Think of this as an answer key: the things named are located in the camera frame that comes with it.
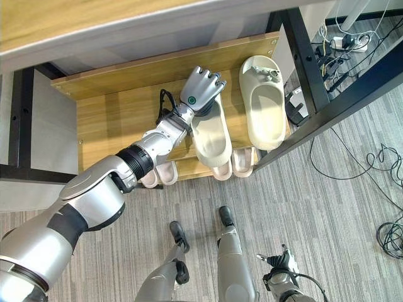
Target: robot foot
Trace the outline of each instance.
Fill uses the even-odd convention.
[[[229,227],[230,225],[234,225],[234,219],[232,218],[231,210],[228,206],[222,206],[219,209],[221,222],[225,227]]]
[[[180,245],[184,244],[184,252],[189,252],[190,245],[186,239],[186,236],[184,235],[184,231],[180,223],[177,221],[172,221],[169,224],[169,229],[171,230],[171,234],[175,239],[175,243],[178,243]]]

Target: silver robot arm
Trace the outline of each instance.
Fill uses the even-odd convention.
[[[166,161],[194,116],[209,112],[225,87],[219,79],[218,74],[196,67],[174,115],[162,119],[140,141],[73,178],[49,209],[5,234],[0,242],[0,302],[47,301],[45,293],[69,263],[80,235],[120,217],[125,209],[123,193]]]
[[[294,255],[285,244],[283,244],[283,250],[282,255],[272,257],[261,254],[256,255],[257,258],[273,267],[269,274],[263,276],[263,282],[266,289],[273,294],[276,302],[315,302],[313,298],[304,295],[299,288],[299,276],[307,277],[314,281],[321,289],[324,301],[329,302],[324,290],[314,278],[299,273]]]

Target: black metal frame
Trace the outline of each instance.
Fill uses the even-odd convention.
[[[32,99],[35,69],[50,79],[65,76],[50,63],[14,72],[8,165],[0,165],[0,181],[65,184],[75,175],[31,168]]]
[[[278,148],[270,153],[260,150],[261,159],[256,170],[297,148],[403,83],[401,61],[403,42],[400,42],[338,97],[329,102],[300,10],[294,8],[271,13],[267,32],[280,30],[281,24],[284,26],[295,61],[309,118]]]
[[[260,150],[256,170],[297,148],[339,121],[352,115],[403,82],[403,42],[368,69],[331,102],[327,97],[310,39],[298,8],[270,14],[266,32],[284,26],[295,61],[298,78],[309,112],[308,120],[270,153]],[[0,165],[0,180],[63,184],[74,174],[31,168],[31,122],[34,68],[50,79],[65,76],[55,66],[45,63],[14,73],[10,121],[9,165]]]

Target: slipper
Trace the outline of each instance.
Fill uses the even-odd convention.
[[[221,165],[220,167],[211,168],[211,170],[213,172],[214,178],[219,181],[226,181],[232,175],[231,160],[226,162],[224,165]]]
[[[252,144],[273,150],[285,138],[284,88],[277,64],[264,55],[248,58],[239,71],[247,131]]]
[[[232,171],[237,177],[248,177],[252,174],[254,164],[254,147],[232,151]]]
[[[159,179],[162,184],[170,186],[178,181],[178,170],[176,164],[173,161],[165,162],[156,167]]]
[[[207,167],[221,167],[231,158],[232,144],[219,94],[206,116],[195,116],[191,122],[193,143],[199,161]]]
[[[156,170],[152,169],[143,178],[140,179],[140,182],[149,189],[158,185],[158,175]]]

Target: wooden panel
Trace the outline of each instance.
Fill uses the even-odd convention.
[[[56,79],[52,85],[72,99],[86,99],[186,79],[196,65],[217,72],[239,68],[252,55],[271,56],[278,32],[112,65]]]
[[[225,119],[232,148],[250,147],[245,107],[239,89],[239,69],[225,70],[222,78],[227,86],[222,92]],[[143,134],[156,127],[159,109],[159,91],[165,88],[175,97],[186,80],[122,91],[77,102],[77,138],[79,168],[88,168],[108,154],[115,154],[140,140]],[[169,159],[178,160],[196,156],[189,136],[176,147]]]
[[[2,0],[1,51],[201,0]]]

